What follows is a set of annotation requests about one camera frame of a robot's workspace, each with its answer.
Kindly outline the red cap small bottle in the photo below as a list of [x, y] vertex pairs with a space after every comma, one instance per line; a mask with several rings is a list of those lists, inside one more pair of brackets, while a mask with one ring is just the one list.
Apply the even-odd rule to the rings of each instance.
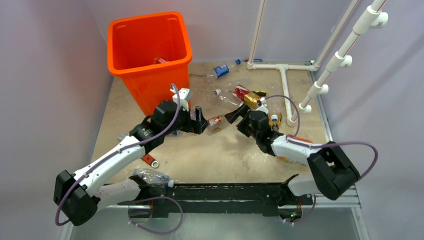
[[223, 117], [220, 115], [211, 117], [207, 120], [209, 128], [217, 128], [222, 125]]

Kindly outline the red white label bottle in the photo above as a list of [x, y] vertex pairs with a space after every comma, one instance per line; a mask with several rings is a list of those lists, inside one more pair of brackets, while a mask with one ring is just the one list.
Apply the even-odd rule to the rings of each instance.
[[154, 65], [158, 65], [158, 64], [165, 64], [168, 63], [168, 61], [162, 57], [157, 57], [154, 59], [153, 64]]

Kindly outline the orange drink bottle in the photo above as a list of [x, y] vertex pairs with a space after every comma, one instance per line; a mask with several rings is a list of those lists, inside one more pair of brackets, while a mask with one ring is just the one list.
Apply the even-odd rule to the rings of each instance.
[[289, 137], [282, 142], [277, 157], [291, 163], [307, 165], [307, 158], [313, 152], [313, 142], [303, 137]]

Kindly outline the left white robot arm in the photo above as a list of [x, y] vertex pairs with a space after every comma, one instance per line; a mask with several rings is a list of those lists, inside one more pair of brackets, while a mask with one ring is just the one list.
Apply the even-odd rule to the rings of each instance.
[[55, 224], [71, 222], [80, 226], [100, 210], [120, 202], [138, 205], [149, 199], [147, 188], [137, 180], [108, 185], [115, 174], [160, 146], [165, 136], [175, 131], [202, 134], [208, 122], [201, 107], [186, 109], [172, 100], [162, 101], [152, 115], [146, 116], [123, 140], [86, 167], [73, 173], [63, 170], [55, 179], [53, 201], [57, 205]]

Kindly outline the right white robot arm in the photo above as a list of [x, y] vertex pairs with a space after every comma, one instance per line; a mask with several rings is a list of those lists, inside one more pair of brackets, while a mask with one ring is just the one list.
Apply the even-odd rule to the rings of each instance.
[[230, 124], [241, 118], [237, 130], [253, 138], [263, 153], [309, 167], [311, 176], [297, 175], [287, 180], [287, 186], [280, 191], [284, 202], [292, 204], [305, 194], [322, 194], [335, 201], [360, 180], [359, 171], [341, 147], [334, 142], [319, 145], [280, 133], [270, 126], [268, 112], [267, 105], [251, 109], [242, 104], [224, 117]]

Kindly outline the orange plastic bin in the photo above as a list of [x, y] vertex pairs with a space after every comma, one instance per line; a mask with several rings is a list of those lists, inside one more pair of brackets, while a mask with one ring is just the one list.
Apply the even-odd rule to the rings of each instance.
[[[171, 84], [189, 88], [193, 52], [181, 13], [160, 12], [112, 21], [107, 32], [107, 65], [145, 115], [172, 99]], [[153, 64], [155, 58], [167, 63]]]

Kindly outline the large clear bottle white cap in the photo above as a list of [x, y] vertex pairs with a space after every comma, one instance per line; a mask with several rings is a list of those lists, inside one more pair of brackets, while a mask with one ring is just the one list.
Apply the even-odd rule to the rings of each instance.
[[230, 110], [234, 110], [242, 104], [242, 101], [238, 97], [233, 95], [233, 92], [231, 90], [217, 88], [214, 90], [214, 95], [223, 107]]

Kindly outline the red gold snack wrapper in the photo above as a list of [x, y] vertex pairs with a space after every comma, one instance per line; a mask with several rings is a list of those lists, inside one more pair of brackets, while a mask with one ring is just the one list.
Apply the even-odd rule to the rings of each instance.
[[232, 94], [244, 102], [251, 109], [257, 109], [259, 107], [258, 101], [260, 101], [261, 96], [253, 91], [248, 90], [242, 85], [236, 85]]

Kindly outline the yellow black screwdriver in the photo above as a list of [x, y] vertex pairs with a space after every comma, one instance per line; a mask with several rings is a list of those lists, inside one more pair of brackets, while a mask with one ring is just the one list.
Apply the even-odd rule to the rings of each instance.
[[267, 92], [266, 91], [254, 91], [254, 93], [256, 95], [258, 95], [259, 97], [266, 97], [267, 96]]

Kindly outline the blue label bottle far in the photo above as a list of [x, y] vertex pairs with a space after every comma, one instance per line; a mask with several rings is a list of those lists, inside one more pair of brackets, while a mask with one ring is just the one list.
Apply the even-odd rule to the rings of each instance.
[[227, 74], [236, 71], [239, 68], [239, 66], [241, 65], [241, 63], [242, 62], [241, 62], [240, 59], [236, 59], [234, 61], [222, 63], [220, 65], [213, 67], [204, 76], [207, 77], [207, 78], [213, 77], [215, 79], [222, 78], [222, 77], [226, 76]]

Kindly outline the blue cap pen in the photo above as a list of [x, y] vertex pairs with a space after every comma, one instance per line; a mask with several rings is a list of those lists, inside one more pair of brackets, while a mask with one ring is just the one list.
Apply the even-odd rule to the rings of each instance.
[[[247, 59], [244, 59], [243, 60], [244, 62], [249, 62], [250, 60], [247, 58]], [[251, 60], [253, 63], [261, 63], [261, 62], [263, 62], [263, 60], [261, 59], [261, 58], [254, 58], [253, 60]]]

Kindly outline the crushed bottle at table edge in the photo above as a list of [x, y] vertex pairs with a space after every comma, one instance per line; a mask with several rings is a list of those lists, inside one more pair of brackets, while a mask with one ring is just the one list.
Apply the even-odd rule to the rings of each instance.
[[154, 169], [136, 168], [133, 176], [142, 184], [153, 188], [173, 188], [175, 185], [174, 179]]

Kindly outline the white PVC diagonal pole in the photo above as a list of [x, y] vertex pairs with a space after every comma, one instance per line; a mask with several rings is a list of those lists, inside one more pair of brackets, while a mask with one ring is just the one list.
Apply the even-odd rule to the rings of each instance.
[[325, 66], [325, 70], [308, 90], [305, 98], [298, 105], [297, 109], [300, 113], [310, 113], [312, 108], [309, 102], [318, 95], [327, 94], [329, 87], [326, 84], [330, 76], [341, 67], [349, 67], [352, 64], [352, 57], [348, 55], [349, 51], [369, 29], [382, 28], [388, 22], [388, 13], [383, 12], [382, 8], [385, 5], [384, 0], [374, 0], [361, 16], [358, 18], [349, 36], [341, 45], [338, 51], [334, 53], [331, 59]]

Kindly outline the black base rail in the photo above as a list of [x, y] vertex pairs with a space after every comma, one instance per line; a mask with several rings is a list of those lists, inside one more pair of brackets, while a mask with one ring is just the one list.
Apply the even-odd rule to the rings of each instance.
[[284, 207], [297, 211], [313, 203], [310, 195], [295, 196], [288, 181], [259, 183], [176, 183], [173, 187], [148, 186], [141, 180], [130, 206], [147, 206], [153, 218], [170, 213], [285, 215]]

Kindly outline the aluminium frame rail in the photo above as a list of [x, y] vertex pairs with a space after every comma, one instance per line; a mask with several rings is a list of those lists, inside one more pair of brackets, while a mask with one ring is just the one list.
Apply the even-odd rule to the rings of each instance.
[[370, 235], [364, 221], [362, 205], [358, 196], [357, 187], [355, 185], [350, 187], [337, 200], [330, 200], [322, 194], [317, 194], [315, 208], [350, 209], [359, 239], [370, 240]]

